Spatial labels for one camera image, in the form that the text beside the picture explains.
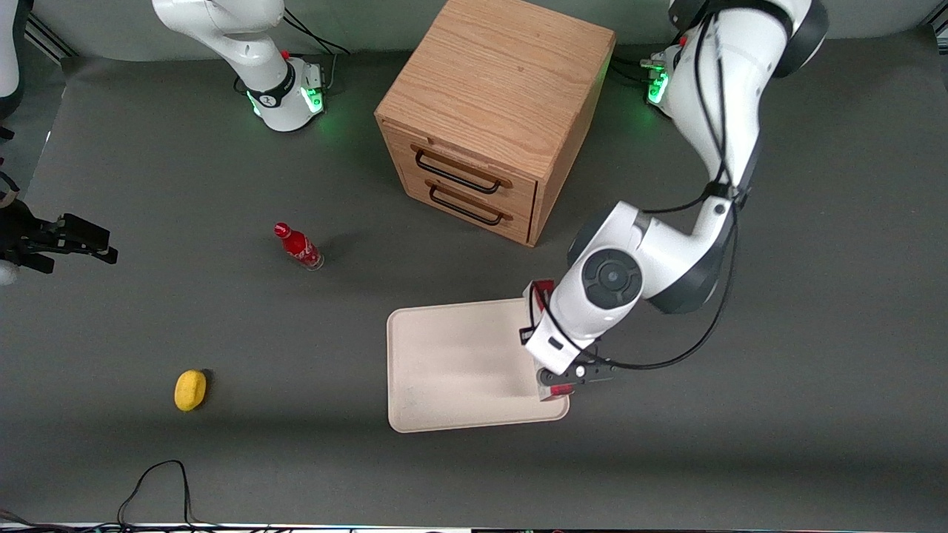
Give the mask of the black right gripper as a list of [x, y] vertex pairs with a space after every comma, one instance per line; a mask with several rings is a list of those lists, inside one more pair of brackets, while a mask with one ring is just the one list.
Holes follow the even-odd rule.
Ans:
[[21, 267], [52, 273], [56, 262], [42, 252], [55, 249], [55, 238], [51, 234], [58, 226], [61, 239], [71, 243], [64, 248], [64, 254], [87, 255], [106, 264], [118, 262], [119, 251], [110, 247], [110, 232], [104, 227], [71, 213], [47, 221], [34, 216], [23, 201], [4, 199], [1, 209], [2, 274], [18, 275]]

